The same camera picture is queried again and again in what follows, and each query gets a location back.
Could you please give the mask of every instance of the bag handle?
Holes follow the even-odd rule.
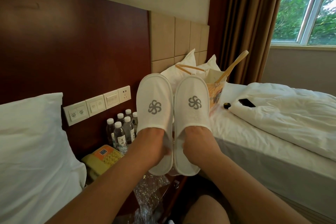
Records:
[[[188,66],[188,65],[175,64],[175,67],[182,70],[183,72],[186,72],[187,74],[190,74],[190,75],[191,75],[191,73],[188,70],[184,69],[183,67],[192,68],[192,69],[196,69],[196,70],[205,72],[204,69],[201,69],[201,68],[198,68],[198,67],[193,67],[193,66]]]
[[[241,62],[247,55],[248,55],[248,51],[245,50],[243,51],[237,58],[236,60],[223,72],[223,74],[221,75],[221,77],[215,82],[215,83],[219,83],[224,76],[229,76],[230,73],[232,72],[233,68],[239,63]]]

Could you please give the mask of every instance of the small black object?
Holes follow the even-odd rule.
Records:
[[[224,108],[225,108],[225,109],[229,109],[229,107],[231,107],[231,104],[230,104],[230,103],[224,103]]]
[[[238,101],[239,101],[243,106],[247,106],[247,107],[255,107],[255,105],[254,105],[250,100],[248,100],[247,98],[239,99]]]

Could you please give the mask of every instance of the switch panel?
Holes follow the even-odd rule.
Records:
[[[122,87],[118,89],[119,101],[123,103],[131,99],[131,88],[130,86]]]
[[[119,93],[118,90],[113,90],[104,94],[104,100],[106,109],[119,105]]]
[[[89,111],[90,117],[106,110],[104,95],[99,95],[99,96],[87,99],[86,105],[87,105],[87,109]]]
[[[89,117],[89,112],[85,101],[63,107],[63,110],[69,126]]]

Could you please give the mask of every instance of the window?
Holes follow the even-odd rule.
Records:
[[[272,44],[336,45],[336,0],[281,0]]]

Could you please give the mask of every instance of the padded headboard panel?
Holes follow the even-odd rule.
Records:
[[[130,85],[132,99],[68,127],[80,158],[105,143],[106,119],[135,111],[151,73],[148,11],[107,0],[0,0],[0,104],[63,92],[63,106]]]
[[[195,48],[196,65],[207,58],[209,26],[149,12],[152,73],[180,62]]]

